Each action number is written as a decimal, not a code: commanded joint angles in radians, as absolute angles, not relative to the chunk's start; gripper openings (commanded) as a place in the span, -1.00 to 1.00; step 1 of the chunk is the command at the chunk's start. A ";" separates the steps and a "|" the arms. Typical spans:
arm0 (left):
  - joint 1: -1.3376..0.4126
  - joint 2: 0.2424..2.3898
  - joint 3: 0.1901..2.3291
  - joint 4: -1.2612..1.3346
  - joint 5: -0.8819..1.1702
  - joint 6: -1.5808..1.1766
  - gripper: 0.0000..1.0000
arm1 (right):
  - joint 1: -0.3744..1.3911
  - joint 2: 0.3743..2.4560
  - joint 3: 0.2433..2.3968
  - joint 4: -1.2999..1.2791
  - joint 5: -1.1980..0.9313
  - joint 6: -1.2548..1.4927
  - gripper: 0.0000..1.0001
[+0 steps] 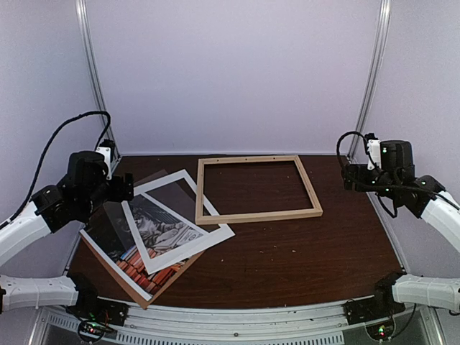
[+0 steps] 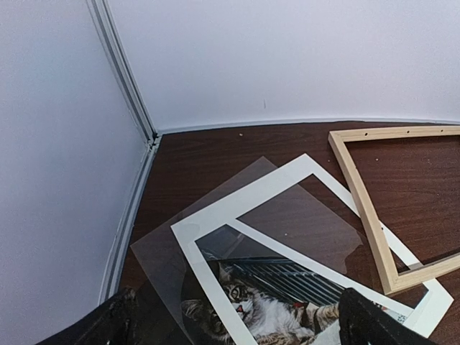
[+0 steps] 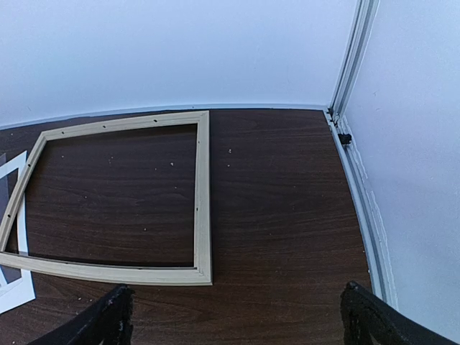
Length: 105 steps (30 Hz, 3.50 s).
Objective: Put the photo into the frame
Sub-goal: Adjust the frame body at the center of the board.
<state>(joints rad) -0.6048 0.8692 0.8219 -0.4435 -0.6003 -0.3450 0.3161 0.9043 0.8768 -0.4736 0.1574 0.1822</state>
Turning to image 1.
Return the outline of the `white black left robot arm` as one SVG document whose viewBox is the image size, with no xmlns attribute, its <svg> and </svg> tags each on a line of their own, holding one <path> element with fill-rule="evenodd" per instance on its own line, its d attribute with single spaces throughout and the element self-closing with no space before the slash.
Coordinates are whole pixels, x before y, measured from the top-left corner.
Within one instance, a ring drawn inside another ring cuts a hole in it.
<svg viewBox="0 0 460 345">
<path fill-rule="evenodd" d="M 58 184 L 30 196 L 19 214 L 1 225 L 1 263 L 73 221 L 88 223 L 106 202 L 121 203 L 133 197 L 134 178 L 130 173 L 113 175 L 110 148 L 75 152 Z M 95 287 L 82 275 L 1 276 L 1 312 L 48 305 L 74 308 L 88 319 L 96 319 L 104 311 Z"/>
</svg>

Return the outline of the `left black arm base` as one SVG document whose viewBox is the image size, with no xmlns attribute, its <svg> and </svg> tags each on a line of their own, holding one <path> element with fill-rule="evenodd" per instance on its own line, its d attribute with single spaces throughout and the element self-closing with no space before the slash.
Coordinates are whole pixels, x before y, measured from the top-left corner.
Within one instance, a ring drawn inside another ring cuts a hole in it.
<svg viewBox="0 0 460 345">
<path fill-rule="evenodd" d="M 95 285 L 82 274 L 70 274 L 68 277 L 75 284 L 78 293 L 75 305 L 66 308 L 68 313 L 107 326 L 125 324 L 129 310 L 126 303 L 100 298 Z"/>
</svg>

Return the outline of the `light wooden picture frame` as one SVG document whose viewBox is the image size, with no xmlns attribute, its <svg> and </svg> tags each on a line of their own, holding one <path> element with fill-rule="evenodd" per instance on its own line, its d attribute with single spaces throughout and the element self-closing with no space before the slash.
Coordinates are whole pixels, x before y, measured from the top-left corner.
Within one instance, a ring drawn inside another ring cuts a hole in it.
<svg viewBox="0 0 460 345">
<path fill-rule="evenodd" d="M 303 208 L 290 211 L 270 211 L 259 213 L 237 213 L 231 215 L 204 216 L 204 178 L 207 165 L 233 165 L 267 162 L 293 162 L 308 194 L 312 208 Z M 218 157 L 201 158 L 198 160 L 197 183 L 195 198 L 195 222 L 197 225 L 215 224 L 243 224 L 266 221 L 284 221 L 290 219 L 310 219 L 323 215 L 321 203 L 316 195 L 314 187 L 308 177 L 298 155 L 271 155 L 271 156 L 248 156 L 248 157 Z"/>
</svg>

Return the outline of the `white mat board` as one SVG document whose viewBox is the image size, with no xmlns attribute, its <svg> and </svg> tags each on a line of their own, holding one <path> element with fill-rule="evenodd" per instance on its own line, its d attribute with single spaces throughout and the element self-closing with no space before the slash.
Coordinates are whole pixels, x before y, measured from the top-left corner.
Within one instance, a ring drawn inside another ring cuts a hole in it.
<svg viewBox="0 0 460 345">
<path fill-rule="evenodd" d="M 151 196 L 152 191 L 184 180 L 195 193 L 197 185 L 186 170 L 134 188 L 134 198 L 121 203 L 144 268 L 154 274 L 189 259 L 234 235 L 226 224 L 208 232 Z"/>
</svg>

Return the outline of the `clear acrylic sheet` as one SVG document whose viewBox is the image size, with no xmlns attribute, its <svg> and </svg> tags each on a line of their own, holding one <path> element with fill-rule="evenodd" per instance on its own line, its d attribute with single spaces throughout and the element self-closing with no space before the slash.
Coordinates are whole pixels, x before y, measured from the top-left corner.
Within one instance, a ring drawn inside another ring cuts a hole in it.
<svg viewBox="0 0 460 345">
<path fill-rule="evenodd" d="M 187 170 L 177 170 L 179 177 L 172 182 L 146 191 L 146 194 L 161 202 L 191 223 L 195 223 L 196 194 L 184 176 L 190 177 Z"/>
</svg>

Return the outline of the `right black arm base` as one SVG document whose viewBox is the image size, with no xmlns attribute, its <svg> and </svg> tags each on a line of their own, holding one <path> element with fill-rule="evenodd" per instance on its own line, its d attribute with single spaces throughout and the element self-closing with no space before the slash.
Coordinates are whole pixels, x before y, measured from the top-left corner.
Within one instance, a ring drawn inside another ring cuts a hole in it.
<svg viewBox="0 0 460 345">
<path fill-rule="evenodd" d="M 405 311 L 403 303 L 396 302 L 392 296 L 392 287 L 404 274 L 392 272 L 374 284 L 374 295 L 360 300 L 348 300 L 343 304 L 349 325 L 366 323 Z"/>
</svg>

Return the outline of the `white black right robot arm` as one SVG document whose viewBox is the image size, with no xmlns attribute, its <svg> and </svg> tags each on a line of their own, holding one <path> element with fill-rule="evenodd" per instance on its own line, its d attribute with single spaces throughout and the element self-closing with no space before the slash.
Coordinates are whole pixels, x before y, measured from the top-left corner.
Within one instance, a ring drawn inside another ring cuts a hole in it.
<svg viewBox="0 0 460 345">
<path fill-rule="evenodd" d="M 379 140 L 373 134 L 362 137 L 366 164 L 339 161 L 344 187 L 374 193 L 378 200 L 389 198 L 392 208 L 385 212 L 396 218 L 399 208 L 406 208 L 424 220 L 455 249 L 459 248 L 459 203 L 447 189 L 430 175 L 416 177 L 412 145 L 404 140 Z M 369 312 L 385 316 L 396 303 L 412 303 L 459 314 L 459 280 L 392 273 L 382 278 L 369 300 Z"/>
</svg>

